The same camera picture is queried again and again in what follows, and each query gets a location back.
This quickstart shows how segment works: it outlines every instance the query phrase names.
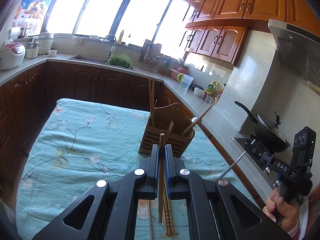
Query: window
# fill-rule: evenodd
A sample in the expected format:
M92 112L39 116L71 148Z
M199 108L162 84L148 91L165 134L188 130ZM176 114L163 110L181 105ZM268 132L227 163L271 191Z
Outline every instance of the window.
M123 0L89 0L82 14L77 34L105 37Z
M183 0L172 1L154 41L162 44L162 54L175 59L182 58L185 52L179 45L185 32L186 23L182 19L187 7L188 3Z
M85 0L57 0L50 15L50 33L72 33Z
M52 0L22 0L12 27L28 28L26 34L39 34Z
M121 19L116 37L124 30L123 42L142 47L145 39L152 40L169 1L131 0Z

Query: finger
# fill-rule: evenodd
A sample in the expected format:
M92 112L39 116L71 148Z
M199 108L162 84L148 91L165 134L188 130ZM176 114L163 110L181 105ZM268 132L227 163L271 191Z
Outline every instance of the finger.
M276 204L278 212L286 218L295 218L298 215L297 207L289 205L284 201L283 197L280 197Z
M280 193L279 193L279 188L276 187L270 194L270 199L274 202L277 203L278 198L280 198Z
M267 206L265 206L262 211L269 217L271 218L274 222L276 222L276 218L274 217L274 215L268 211Z
M268 211L272 213L276 210L276 203L274 203L270 198L267 198L266 207Z

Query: range hood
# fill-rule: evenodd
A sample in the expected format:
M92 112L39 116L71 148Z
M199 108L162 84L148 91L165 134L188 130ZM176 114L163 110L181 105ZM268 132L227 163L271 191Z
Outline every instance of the range hood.
M281 65L320 94L320 37L295 25L270 19Z

